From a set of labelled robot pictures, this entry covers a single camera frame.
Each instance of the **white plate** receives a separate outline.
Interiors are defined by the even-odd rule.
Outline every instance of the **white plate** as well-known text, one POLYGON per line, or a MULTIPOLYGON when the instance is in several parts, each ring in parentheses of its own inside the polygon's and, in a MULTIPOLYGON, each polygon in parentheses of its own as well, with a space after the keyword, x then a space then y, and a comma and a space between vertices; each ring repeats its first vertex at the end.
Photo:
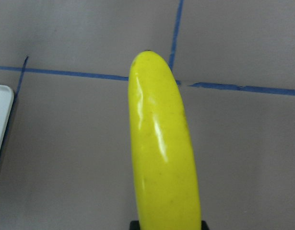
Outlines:
POLYGON ((0 85, 0 148, 8 123, 12 103, 14 99, 13 91, 10 87, 0 85))

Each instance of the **yellow banana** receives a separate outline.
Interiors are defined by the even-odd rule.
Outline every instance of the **yellow banana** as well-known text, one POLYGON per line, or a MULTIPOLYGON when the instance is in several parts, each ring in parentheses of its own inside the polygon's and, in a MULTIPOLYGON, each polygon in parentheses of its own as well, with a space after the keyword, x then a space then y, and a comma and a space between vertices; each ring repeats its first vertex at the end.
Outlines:
POLYGON ((167 63, 140 53, 129 76, 131 151, 141 230, 201 230, 184 106, 167 63))

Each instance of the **yellow object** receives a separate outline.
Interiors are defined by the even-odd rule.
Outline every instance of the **yellow object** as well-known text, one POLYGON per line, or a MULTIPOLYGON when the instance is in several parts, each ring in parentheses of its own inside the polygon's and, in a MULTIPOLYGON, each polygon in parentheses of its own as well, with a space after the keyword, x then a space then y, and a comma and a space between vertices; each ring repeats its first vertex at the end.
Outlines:
POLYGON ((172 72, 152 51, 129 77, 132 164, 141 230, 201 230, 201 206, 184 106, 172 72))

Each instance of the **white tray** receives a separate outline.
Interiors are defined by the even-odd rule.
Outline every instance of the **white tray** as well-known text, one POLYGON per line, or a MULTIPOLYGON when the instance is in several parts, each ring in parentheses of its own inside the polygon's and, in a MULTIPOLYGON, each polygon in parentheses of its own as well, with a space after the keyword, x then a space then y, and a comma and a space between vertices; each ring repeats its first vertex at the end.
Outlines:
POLYGON ((8 123, 13 99, 14 94, 11 88, 5 85, 0 85, 0 148, 5 128, 8 123))

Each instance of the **banana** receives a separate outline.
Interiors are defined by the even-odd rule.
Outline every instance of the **banana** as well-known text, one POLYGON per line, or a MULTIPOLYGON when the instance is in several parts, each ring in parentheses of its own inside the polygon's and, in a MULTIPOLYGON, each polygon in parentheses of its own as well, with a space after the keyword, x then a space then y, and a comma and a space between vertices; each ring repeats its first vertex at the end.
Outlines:
POLYGON ((201 205, 184 106, 167 63, 144 51, 129 76, 130 136, 141 230, 200 230, 201 205))

